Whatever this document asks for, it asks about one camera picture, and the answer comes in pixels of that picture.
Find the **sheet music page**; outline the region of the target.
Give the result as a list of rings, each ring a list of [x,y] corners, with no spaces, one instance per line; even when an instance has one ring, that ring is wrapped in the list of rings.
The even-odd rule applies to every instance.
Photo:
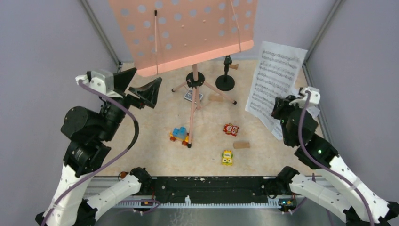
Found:
[[[271,116],[275,98],[292,94],[299,71],[308,51],[263,41],[255,67],[245,110],[257,117],[265,127],[282,140],[280,121]]]
[[[292,89],[291,89],[291,94],[294,95],[294,96],[296,96],[296,97],[299,97],[299,95],[298,95],[299,90],[300,90],[300,89],[292,88]],[[297,102],[296,102],[296,100],[294,100],[294,101],[292,101],[290,104],[291,104],[291,105],[292,105],[292,104],[297,104]],[[318,109],[317,106],[308,107],[307,104],[308,104],[308,103],[306,103],[306,104],[305,104],[305,107],[303,107],[303,108],[306,109],[306,111],[312,116],[312,118],[316,118],[316,117],[319,115],[319,113],[320,113],[320,109]]]

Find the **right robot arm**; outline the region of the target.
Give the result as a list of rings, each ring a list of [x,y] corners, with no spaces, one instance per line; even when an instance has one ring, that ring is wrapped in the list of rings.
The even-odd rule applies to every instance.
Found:
[[[338,151],[316,134],[318,123],[307,112],[314,94],[276,97],[271,117],[279,121],[283,143],[297,147],[295,156],[325,178],[337,191],[318,185],[292,167],[276,178],[282,194],[300,194],[316,202],[348,226],[387,226],[398,217],[399,204],[379,197],[346,165]]]

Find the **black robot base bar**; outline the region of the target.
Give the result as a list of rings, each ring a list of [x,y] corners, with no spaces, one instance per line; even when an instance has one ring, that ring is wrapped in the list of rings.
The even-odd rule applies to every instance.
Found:
[[[140,191],[162,204],[263,204],[282,194],[283,185],[263,176],[156,177]]]

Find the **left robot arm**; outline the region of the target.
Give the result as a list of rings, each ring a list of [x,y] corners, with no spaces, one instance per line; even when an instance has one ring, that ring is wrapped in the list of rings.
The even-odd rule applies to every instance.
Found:
[[[52,202],[35,218],[39,225],[92,226],[123,199],[150,191],[152,178],[146,169],[138,167],[106,190],[84,198],[92,178],[108,166],[104,160],[111,148],[106,146],[106,142],[113,139],[125,116],[129,116],[134,125],[134,136],[128,148],[136,143],[139,124],[129,108],[154,108],[157,103],[162,78],[133,88],[129,84],[135,73],[135,68],[119,73],[92,70],[75,78],[80,87],[97,95],[103,104],[99,112],[82,106],[67,112],[61,132],[70,143]]]

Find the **pink music stand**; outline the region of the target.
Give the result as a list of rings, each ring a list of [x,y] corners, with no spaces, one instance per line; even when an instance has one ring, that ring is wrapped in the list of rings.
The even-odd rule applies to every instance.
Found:
[[[251,49],[255,0],[111,0],[140,76],[148,77]],[[191,112],[201,108],[194,87]]]

